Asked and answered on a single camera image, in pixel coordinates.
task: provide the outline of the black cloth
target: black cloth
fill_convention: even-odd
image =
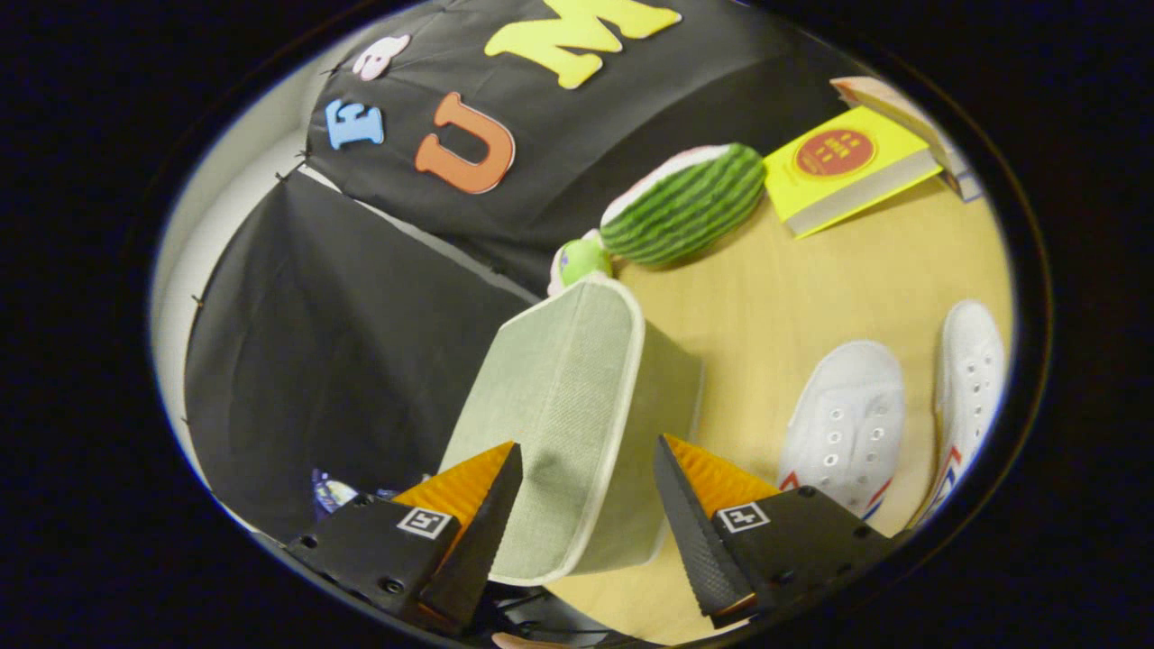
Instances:
[[[282,542],[314,522],[313,468],[369,492],[435,473],[497,328],[527,306],[300,173],[202,300],[193,447],[215,495]]]
[[[683,20],[621,52],[567,90],[548,68],[512,53],[485,54],[502,27],[556,18],[540,0],[437,0],[370,29],[332,72],[308,129],[309,165],[346,194],[437,234],[538,294],[565,241],[597,227],[609,202],[670,156],[741,142],[767,155],[844,112],[834,76],[864,74],[824,45],[734,2],[665,0]],[[410,35],[383,75],[353,64],[372,43]],[[574,49],[575,53],[586,51]],[[469,161],[487,150],[456,126],[437,128],[441,99],[462,100],[503,124],[516,141],[504,179],[467,194],[414,169],[421,140]],[[324,109],[334,99],[380,109],[384,142],[334,150]]]

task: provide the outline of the white sneaker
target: white sneaker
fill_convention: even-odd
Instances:
[[[934,398],[942,457],[919,524],[937,512],[973,463],[1001,404],[1004,380],[1005,349],[994,316],[976,300],[958,303],[942,326]]]
[[[782,491],[811,485],[868,520],[898,468],[906,418],[901,366],[889,349],[854,341],[810,376],[778,464]]]

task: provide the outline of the book cover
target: book cover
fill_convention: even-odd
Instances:
[[[778,217],[799,238],[942,171],[924,140],[864,106],[770,154],[765,166]]]
[[[944,178],[942,181],[964,201],[971,201],[981,195],[981,188],[969,171],[969,164],[953,142],[934,125],[934,121],[926,113],[897,90],[871,76],[831,79],[830,84],[838,90],[841,99],[850,107],[867,106],[926,140],[934,157],[943,167]]]

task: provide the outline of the fabric bin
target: fabric bin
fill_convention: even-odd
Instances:
[[[502,324],[441,462],[522,445],[524,479],[489,579],[539,585],[655,557],[665,515],[653,453],[659,434],[691,435],[702,371],[605,277]]]

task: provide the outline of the tabletop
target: tabletop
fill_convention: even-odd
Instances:
[[[695,442],[770,483],[786,425],[817,363],[868,338],[901,363],[906,422],[898,470],[870,524],[887,536],[926,499],[941,435],[932,412],[938,336],[950,308],[986,304],[1013,351],[1009,256],[989,203],[928,180],[833,227],[794,239],[769,199],[707,253],[673,268],[622,263],[645,318],[705,361]],[[657,559],[548,584],[621,633],[674,644],[713,629],[666,529]]]

